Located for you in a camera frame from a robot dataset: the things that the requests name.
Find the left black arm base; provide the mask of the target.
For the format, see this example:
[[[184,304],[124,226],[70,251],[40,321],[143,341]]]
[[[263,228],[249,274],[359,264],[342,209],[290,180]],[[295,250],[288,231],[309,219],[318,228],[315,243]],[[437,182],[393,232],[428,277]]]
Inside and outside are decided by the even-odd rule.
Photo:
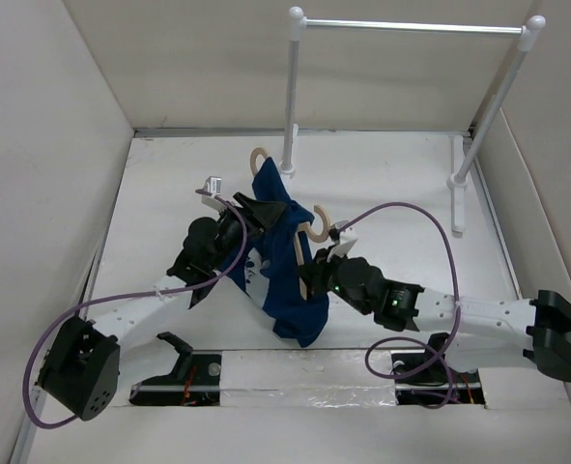
[[[132,385],[129,403],[133,406],[219,406],[222,353],[195,351],[170,332],[159,333],[157,339],[173,348],[176,359],[164,373]]]

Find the blue t shirt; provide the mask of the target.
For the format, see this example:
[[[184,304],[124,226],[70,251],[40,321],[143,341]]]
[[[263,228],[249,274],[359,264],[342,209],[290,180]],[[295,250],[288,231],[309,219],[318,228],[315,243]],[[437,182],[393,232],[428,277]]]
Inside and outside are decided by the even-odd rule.
[[[314,215],[291,198],[272,159],[262,163],[252,190],[257,200],[282,201],[286,210],[266,235],[246,242],[243,257],[228,277],[274,320],[272,331],[278,337],[305,348],[315,342],[328,321],[328,296],[301,295],[295,255],[298,237],[303,262],[312,260],[308,239],[297,230],[302,223],[312,222]]]

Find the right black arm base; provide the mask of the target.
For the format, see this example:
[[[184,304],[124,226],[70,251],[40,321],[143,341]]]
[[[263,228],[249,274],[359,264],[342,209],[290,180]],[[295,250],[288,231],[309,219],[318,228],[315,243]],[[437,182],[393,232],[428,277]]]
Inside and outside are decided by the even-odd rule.
[[[391,374],[402,374],[423,364],[432,357],[424,348],[394,349],[391,351]],[[450,370],[453,390],[449,405],[484,405],[485,397],[478,371],[458,372]],[[398,406],[416,405],[435,409],[448,393],[447,376],[439,362],[429,369],[405,380],[395,380],[395,398]]]

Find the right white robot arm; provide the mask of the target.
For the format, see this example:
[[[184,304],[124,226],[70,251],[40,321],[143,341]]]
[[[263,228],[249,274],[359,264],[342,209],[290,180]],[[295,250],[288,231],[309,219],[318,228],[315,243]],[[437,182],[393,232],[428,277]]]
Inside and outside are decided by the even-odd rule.
[[[422,368],[434,380],[454,371],[534,368],[571,383],[571,304],[541,290],[534,299],[483,302],[390,280],[362,257],[317,252],[299,275],[313,295],[331,292],[383,328],[425,332]]]

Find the beige wooden hanger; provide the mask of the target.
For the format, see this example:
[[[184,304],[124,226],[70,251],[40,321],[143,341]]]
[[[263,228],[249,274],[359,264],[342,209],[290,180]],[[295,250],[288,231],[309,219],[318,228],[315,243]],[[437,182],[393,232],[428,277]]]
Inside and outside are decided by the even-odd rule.
[[[255,199],[282,201],[286,210],[272,229],[252,241],[248,256],[259,260],[260,275],[281,302],[290,299],[293,304],[306,304],[310,298],[305,296],[306,288],[297,267],[311,261],[312,243],[320,244],[328,239],[328,213],[319,205],[308,211],[293,199],[265,148],[253,149],[249,164]]]

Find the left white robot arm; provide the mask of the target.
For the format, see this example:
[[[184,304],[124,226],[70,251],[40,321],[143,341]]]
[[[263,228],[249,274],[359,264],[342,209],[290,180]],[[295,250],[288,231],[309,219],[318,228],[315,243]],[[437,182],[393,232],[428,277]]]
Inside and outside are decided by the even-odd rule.
[[[72,308],[52,324],[56,336],[36,384],[73,419],[90,421],[99,415],[118,389],[122,355],[154,338],[172,340],[171,333],[157,328],[169,318],[173,303],[198,305],[243,261],[247,243],[271,231],[287,208],[283,201],[259,201],[241,193],[233,201],[208,193],[203,198],[218,216],[190,224],[181,252],[154,289],[99,298],[99,304],[117,307],[94,319]]]

